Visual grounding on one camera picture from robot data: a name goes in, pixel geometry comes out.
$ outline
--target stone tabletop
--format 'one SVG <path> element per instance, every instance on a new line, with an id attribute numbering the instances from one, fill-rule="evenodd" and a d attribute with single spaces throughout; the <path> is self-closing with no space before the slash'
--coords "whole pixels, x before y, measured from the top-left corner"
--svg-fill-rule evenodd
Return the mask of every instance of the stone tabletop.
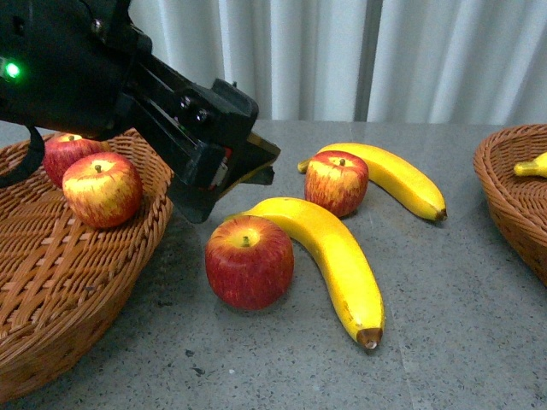
<path id="1" fill-rule="evenodd" d="M 500 128 L 257 121 L 255 132 L 281 148 L 273 184 L 239 185 L 201 225 L 175 209 L 104 337 L 57 380 L 0 408 L 547 408 L 547 292 L 493 225 L 473 170 L 477 145 Z M 0 147 L 25 138 L 0 122 Z M 303 197 L 296 164 L 341 141 L 413 163 L 449 215 L 420 220 L 370 184 L 344 220 L 384 298 L 384 338 L 371 354 L 345 333 L 298 243 L 291 288 L 260 312 L 220 302 L 204 271 L 204 244 L 225 216 L 271 196 Z"/>

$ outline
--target white curtain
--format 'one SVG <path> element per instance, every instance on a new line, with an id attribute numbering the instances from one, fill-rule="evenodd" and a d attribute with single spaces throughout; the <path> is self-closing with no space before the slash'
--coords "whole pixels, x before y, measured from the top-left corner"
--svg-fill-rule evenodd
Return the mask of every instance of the white curtain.
<path id="1" fill-rule="evenodd" d="M 132 0 L 154 54 L 260 117 L 547 122 L 545 0 Z"/>

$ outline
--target apple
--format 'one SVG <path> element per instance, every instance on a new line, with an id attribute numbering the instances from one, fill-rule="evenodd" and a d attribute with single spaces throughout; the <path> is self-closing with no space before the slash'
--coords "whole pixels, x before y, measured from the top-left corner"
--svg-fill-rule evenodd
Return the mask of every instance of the apple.
<path id="1" fill-rule="evenodd" d="M 137 168 L 124 155 L 99 152 L 67 169 L 62 192 L 82 222 L 93 228 L 110 228 L 135 215 L 143 184 Z"/>
<path id="2" fill-rule="evenodd" d="M 220 224 L 205 247 L 205 271 L 213 292 L 228 305 L 263 309 L 284 295 L 292 281 L 289 236 L 274 222 L 239 215 Z"/>
<path id="3" fill-rule="evenodd" d="M 304 199 L 339 218 L 354 212 L 368 187 L 368 165 L 349 152 L 326 150 L 314 155 L 304 180 Z"/>
<path id="4" fill-rule="evenodd" d="M 42 165 L 53 184 L 62 188 L 62 176 L 80 158 L 96 152 L 110 151 L 109 143 L 63 133 L 45 142 Z"/>

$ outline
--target wicker basket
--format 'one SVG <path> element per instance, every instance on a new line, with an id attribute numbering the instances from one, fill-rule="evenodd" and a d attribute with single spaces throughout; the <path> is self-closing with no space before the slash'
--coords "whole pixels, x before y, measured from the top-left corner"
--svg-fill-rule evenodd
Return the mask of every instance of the wicker basket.
<path id="1" fill-rule="evenodd" d="M 0 150 L 0 174 L 21 161 L 27 145 Z M 165 231 L 171 169 L 134 130 L 110 146 L 144 183 L 141 208 L 114 229 L 75 219 L 42 167 L 0 189 L 0 403 L 76 364 L 110 327 Z"/>
<path id="2" fill-rule="evenodd" d="M 517 126 L 483 140 L 473 161 L 496 226 L 545 285 L 547 179 L 517 177 L 513 166 L 546 151 L 547 124 Z"/>

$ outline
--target banana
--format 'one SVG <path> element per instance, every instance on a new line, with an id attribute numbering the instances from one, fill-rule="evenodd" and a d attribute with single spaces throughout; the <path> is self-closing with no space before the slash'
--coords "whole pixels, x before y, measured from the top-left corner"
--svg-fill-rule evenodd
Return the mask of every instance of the banana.
<path id="1" fill-rule="evenodd" d="M 333 143 L 321 151 L 338 150 L 361 157 L 368 165 L 368 178 L 386 190 L 413 214 L 433 221 L 447 217 L 444 197 L 438 187 L 419 169 L 385 149 L 364 143 Z M 298 163 L 306 173 L 309 159 Z"/>
<path id="2" fill-rule="evenodd" d="M 531 161 L 517 162 L 513 167 L 515 175 L 519 177 L 544 177 L 547 178 L 547 152 L 538 155 Z"/>
<path id="3" fill-rule="evenodd" d="M 228 219 L 238 215 L 271 220 L 308 250 L 345 330 L 365 349 L 379 344 L 385 323 L 382 295 L 359 243 L 338 217 L 291 197 L 268 198 Z"/>

